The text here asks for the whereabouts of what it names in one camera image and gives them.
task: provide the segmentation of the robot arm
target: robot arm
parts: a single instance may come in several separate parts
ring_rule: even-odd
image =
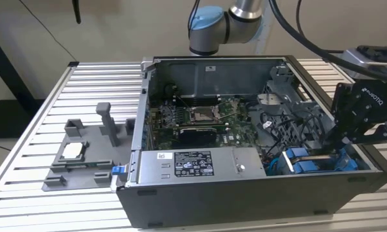
[[[365,133],[387,122],[387,84],[378,80],[360,80],[356,84],[340,83],[332,105],[336,126],[325,137],[324,146],[341,149],[349,143],[387,141],[387,123],[374,134]]]
[[[191,54],[211,56],[221,44],[249,42],[262,28],[261,5],[262,0],[237,0],[227,12],[219,6],[201,7],[193,16]]]
[[[358,46],[342,54],[346,61],[387,74],[387,46]],[[325,147],[342,148],[348,143],[387,141],[387,83],[346,69],[354,84],[340,83],[332,113],[336,126],[328,133]],[[365,135],[378,123],[374,134]]]

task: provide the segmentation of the blue latch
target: blue latch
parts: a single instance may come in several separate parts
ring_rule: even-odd
[[[125,166],[115,166],[113,168],[113,175],[123,175],[126,173]]]

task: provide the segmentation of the blue plastic tab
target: blue plastic tab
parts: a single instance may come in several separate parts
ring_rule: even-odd
[[[125,174],[125,167],[123,166],[115,166],[114,168],[113,168],[113,175],[122,175],[122,174]]]
[[[297,174],[318,171],[318,167],[312,160],[297,162],[293,167]]]
[[[197,11],[193,22],[193,30],[201,30],[213,26],[225,16],[225,10],[219,6],[205,6]]]

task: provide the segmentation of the white label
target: white label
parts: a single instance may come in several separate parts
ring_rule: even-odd
[[[217,66],[206,66],[206,72],[214,72],[217,70]]]
[[[162,152],[162,153],[158,153],[158,159],[159,160],[171,160],[174,157],[174,153],[173,152]]]

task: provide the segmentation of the aluminum extrusion table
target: aluminum extrusion table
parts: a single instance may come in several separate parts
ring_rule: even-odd
[[[352,82],[341,69],[321,59],[301,59],[333,97],[338,82]],[[0,232],[130,232],[122,204],[110,188],[45,192],[43,180],[65,137],[65,123],[81,118],[102,124],[98,102],[113,104],[111,114],[125,123],[137,116],[141,63],[81,63],[70,67],[0,167]],[[387,144],[377,145],[387,159]],[[229,224],[165,228],[162,231],[377,232],[387,231],[387,184],[377,193],[357,196],[334,214]]]

